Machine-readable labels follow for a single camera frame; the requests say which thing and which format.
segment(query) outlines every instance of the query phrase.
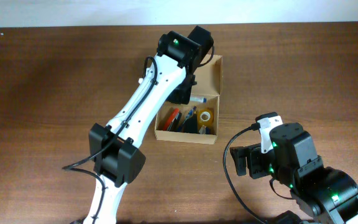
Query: small object in box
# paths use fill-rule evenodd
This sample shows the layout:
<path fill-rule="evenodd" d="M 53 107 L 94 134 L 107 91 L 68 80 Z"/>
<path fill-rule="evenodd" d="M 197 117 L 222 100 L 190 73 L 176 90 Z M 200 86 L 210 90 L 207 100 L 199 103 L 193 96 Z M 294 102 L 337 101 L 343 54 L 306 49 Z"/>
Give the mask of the small object in box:
<path fill-rule="evenodd" d="M 199 132 L 200 134 L 206 134 L 206 126 L 203 125 L 198 132 Z"/>
<path fill-rule="evenodd" d="M 177 128 L 178 126 L 178 123 L 180 121 L 180 118 L 181 118 L 181 112 L 179 112 L 176 116 L 175 116 L 175 119 L 172 121 L 172 123 L 169 125 L 167 131 L 173 131 Z"/>
<path fill-rule="evenodd" d="M 187 119 L 186 123 L 183 125 L 184 125 L 183 127 L 184 133 L 198 134 L 196 114 L 194 114 L 191 118 Z"/>
<path fill-rule="evenodd" d="M 181 129 L 182 129 L 183 126 L 185 125 L 185 122 L 186 122 L 189 118 L 191 118 L 191 117 L 193 116 L 193 114 L 195 113 L 196 109 L 197 109 L 197 107 L 195 106 L 195 107 L 193 107 L 192 110 L 189 111 L 189 113 L 186 115 L 185 120 L 184 120 L 183 123 L 177 128 L 176 132 L 180 132 L 180 131 L 181 131 Z"/>
<path fill-rule="evenodd" d="M 204 125 L 211 129 L 214 121 L 214 114 L 209 109 L 202 109 L 198 111 L 197 122 L 199 129 Z"/>
<path fill-rule="evenodd" d="M 167 119 L 167 122 L 165 122 L 164 127 L 162 128 L 162 131 L 167 131 L 169 126 L 172 126 L 172 124 L 173 124 L 175 118 L 177 117 L 178 113 L 179 113 L 178 108 L 173 110 L 173 113 L 169 116 L 169 118 Z"/>
<path fill-rule="evenodd" d="M 200 97 L 200 96 L 191 96 L 190 101 L 206 103 L 206 98 L 205 97 Z"/>

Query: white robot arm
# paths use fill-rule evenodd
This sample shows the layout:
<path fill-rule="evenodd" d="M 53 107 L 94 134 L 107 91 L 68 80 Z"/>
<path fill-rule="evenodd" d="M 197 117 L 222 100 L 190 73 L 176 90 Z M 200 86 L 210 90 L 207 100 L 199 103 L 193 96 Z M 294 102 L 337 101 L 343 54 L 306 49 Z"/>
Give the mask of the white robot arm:
<path fill-rule="evenodd" d="M 157 54 L 146 58 L 144 77 L 128 103 L 105 127 L 95 124 L 91 128 L 91 155 L 63 168 L 89 174 L 75 167 L 95 161 L 97 175 L 91 175 L 96 178 L 96 188 L 89 214 L 83 221 L 73 223 L 116 222 L 125 187 L 137 177 L 145 162 L 139 148 L 147 128 L 166 100 L 172 103 L 189 102 L 191 87 L 196 84 L 194 71 L 205 64 L 201 61 L 210 48 L 213 49 L 210 32 L 198 26 L 188 37 L 174 31 L 161 37 Z M 152 64 L 147 68 L 149 59 Z"/>

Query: wood grain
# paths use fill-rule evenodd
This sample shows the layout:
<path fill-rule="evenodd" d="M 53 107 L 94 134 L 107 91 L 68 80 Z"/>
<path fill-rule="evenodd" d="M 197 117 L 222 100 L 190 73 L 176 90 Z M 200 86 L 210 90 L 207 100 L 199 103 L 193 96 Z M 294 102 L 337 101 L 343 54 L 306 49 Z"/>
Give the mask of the wood grain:
<path fill-rule="evenodd" d="M 90 127 L 124 106 L 160 36 L 192 28 L 0 29 L 0 223 L 70 223 L 88 213 L 94 180 L 60 168 L 89 154 Z M 212 146 L 156 141 L 151 125 L 141 147 L 146 164 L 126 189 L 117 219 L 250 218 L 227 184 L 222 153 L 234 134 L 271 111 L 301 123 L 325 165 L 358 183 L 358 22 L 205 28 L 224 56 L 218 140 Z M 233 146 L 259 140 L 246 134 Z M 236 177 L 233 162 L 228 166 L 258 214 L 293 210 L 307 217 L 295 202 L 275 196 L 268 179 Z"/>

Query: cardboard box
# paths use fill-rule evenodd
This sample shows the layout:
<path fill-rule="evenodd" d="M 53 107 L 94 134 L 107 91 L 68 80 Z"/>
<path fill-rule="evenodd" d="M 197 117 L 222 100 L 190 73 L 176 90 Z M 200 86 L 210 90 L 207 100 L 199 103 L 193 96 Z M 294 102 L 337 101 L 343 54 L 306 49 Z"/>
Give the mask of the cardboard box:
<path fill-rule="evenodd" d="M 209 57 L 210 55 L 205 56 L 202 63 L 207 61 Z M 155 118 L 154 131 L 157 140 L 214 144 L 218 138 L 219 97 L 222 93 L 223 87 L 223 57 L 220 55 L 214 55 L 212 61 L 203 67 L 197 68 L 195 75 L 197 85 L 193 86 L 191 95 L 203 96 L 207 99 L 207 102 L 198 103 L 191 101 L 188 105 L 177 105 L 165 102 Z M 213 112 L 214 120 L 211 134 L 190 134 L 162 131 L 163 125 L 175 108 L 178 108 L 182 112 L 181 120 L 179 122 L 179 124 L 182 124 L 189 110 L 191 110 L 194 106 L 197 106 L 197 110 L 209 108 Z"/>

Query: white wall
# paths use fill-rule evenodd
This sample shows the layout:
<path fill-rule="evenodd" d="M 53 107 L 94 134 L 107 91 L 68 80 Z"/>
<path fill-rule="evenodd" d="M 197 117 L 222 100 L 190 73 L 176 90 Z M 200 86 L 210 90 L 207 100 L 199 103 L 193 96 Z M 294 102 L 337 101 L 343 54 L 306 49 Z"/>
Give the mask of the white wall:
<path fill-rule="evenodd" d="M 358 0 L 0 0 L 0 27 L 358 21 Z"/>

